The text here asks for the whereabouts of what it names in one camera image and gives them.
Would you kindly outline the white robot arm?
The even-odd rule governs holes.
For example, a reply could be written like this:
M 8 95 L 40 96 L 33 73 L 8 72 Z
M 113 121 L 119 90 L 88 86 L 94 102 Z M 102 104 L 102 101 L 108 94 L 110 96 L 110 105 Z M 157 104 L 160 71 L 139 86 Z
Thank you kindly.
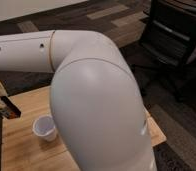
M 119 48 L 89 30 L 0 36 L 0 71 L 50 72 L 50 110 L 81 171 L 157 171 L 145 106 Z

